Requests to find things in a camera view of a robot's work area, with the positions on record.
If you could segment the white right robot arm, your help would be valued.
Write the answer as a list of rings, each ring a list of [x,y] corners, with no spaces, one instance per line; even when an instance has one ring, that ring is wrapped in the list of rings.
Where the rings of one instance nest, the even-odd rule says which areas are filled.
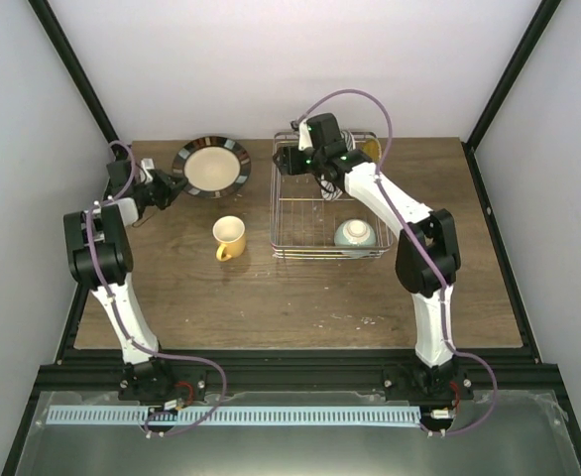
[[[451,298],[461,258],[452,214],[415,200],[363,150],[348,149],[333,114],[295,120],[291,129],[297,144],[273,155],[278,171],[328,182],[365,205],[397,238],[396,275],[411,294],[414,351],[426,365],[414,373],[413,385],[421,397],[437,399],[449,387],[441,366],[456,352],[450,330]]]

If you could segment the green dotted white bowl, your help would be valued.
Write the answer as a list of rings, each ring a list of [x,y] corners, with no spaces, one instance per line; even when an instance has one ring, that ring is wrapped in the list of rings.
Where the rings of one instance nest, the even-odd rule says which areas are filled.
[[[371,248],[377,244],[374,229],[369,223],[360,219],[349,219],[336,230],[334,244],[344,249],[343,254],[350,258],[366,258]]]

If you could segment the yellow woven bamboo plate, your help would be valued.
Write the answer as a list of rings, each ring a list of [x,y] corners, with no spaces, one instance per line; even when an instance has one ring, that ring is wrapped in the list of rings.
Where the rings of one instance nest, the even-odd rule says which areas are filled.
[[[366,154],[374,163],[378,163],[382,156],[382,146],[376,138],[371,138],[366,140],[361,145],[361,150]]]

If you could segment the blue striped white plate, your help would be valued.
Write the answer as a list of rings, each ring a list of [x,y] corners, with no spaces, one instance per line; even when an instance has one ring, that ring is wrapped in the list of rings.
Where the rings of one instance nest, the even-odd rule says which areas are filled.
[[[350,152],[354,150],[356,147],[356,142],[352,132],[349,130],[342,129],[340,131],[340,134],[342,139],[344,140],[347,151]],[[338,188],[335,184],[326,180],[324,176],[320,176],[319,178],[317,178],[316,182],[319,185],[320,193],[324,200],[334,201],[341,196],[342,190]]]

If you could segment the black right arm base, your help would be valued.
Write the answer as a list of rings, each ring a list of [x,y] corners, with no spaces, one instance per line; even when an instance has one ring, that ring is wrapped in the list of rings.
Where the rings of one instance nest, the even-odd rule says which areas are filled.
[[[473,391],[464,385],[468,374],[453,358],[434,367],[428,367],[414,358],[382,371],[382,382],[390,400],[413,402],[445,402],[458,396],[472,400]]]

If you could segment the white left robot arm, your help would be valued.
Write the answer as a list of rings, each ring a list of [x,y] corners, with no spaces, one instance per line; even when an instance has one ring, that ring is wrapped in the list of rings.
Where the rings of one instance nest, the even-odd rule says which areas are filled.
[[[160,351],[136,298],[133,253],[126,229],[148,207],[164,210],[188,185],[187,178],[139,164],[116,161],[107,166],[112,193],[90,208],[63,217],[68,267],[80,285],[97,298],[115,330],[123,362],[145,364]]]

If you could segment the dark multicolour rimmed plate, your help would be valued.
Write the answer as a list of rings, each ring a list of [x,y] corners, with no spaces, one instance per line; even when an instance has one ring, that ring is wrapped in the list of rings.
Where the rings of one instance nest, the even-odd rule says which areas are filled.
[[[178,150],[172,174],[185,179],[184,193],[219,199],[240,190],[250,177],[251,167],[251,156],[236,140],[204,136]]]

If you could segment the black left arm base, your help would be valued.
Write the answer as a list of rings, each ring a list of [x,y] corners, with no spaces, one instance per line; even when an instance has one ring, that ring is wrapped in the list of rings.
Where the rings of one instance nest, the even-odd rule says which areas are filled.
[[[188,369],[182,371],[169,361],[151,359],[125,366],[118,398],[148,405],[179,399],[191,404],[202,400],[205,385],[204,372],[192,373]]]

